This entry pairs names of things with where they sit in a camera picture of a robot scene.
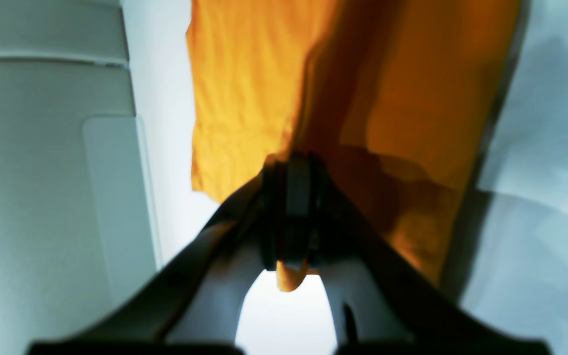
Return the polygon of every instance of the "orange cloth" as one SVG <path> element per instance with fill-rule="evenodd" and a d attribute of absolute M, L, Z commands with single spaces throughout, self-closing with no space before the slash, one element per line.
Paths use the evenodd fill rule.
<path fill-rule="evenodd" d="M 194 189 L 222 201 L 269 153 L 315 151 L 436 283 L 518 5 L 194 0 Z M 278 265 L 280 288 L 305 274 Z"/>

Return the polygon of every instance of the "orange fabric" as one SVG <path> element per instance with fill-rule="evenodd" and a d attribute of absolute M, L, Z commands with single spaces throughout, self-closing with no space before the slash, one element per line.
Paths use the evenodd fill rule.
<path fill-rule="evenodd" d="M 194 189 L 221 201 L 268 153 L 317 152 L 376 231 L 436 283 L 517 9 L 194 0 Z M 280 288 L 305 274 L 278 265 Z"/>

